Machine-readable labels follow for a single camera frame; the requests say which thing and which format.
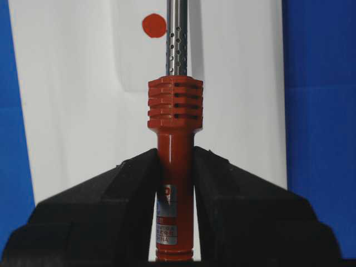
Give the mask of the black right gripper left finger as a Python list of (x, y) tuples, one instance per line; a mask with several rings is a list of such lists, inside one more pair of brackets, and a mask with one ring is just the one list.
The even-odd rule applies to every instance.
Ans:
[(40, 202), (4, 248), (2, 266), (148, 266), (156, 149)]

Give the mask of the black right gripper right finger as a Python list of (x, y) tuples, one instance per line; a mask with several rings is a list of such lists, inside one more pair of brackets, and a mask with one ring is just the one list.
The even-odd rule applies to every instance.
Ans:
[(338, 266), (339, 245), (308, 202), (196, 147), (201, 257), (214, 266)]

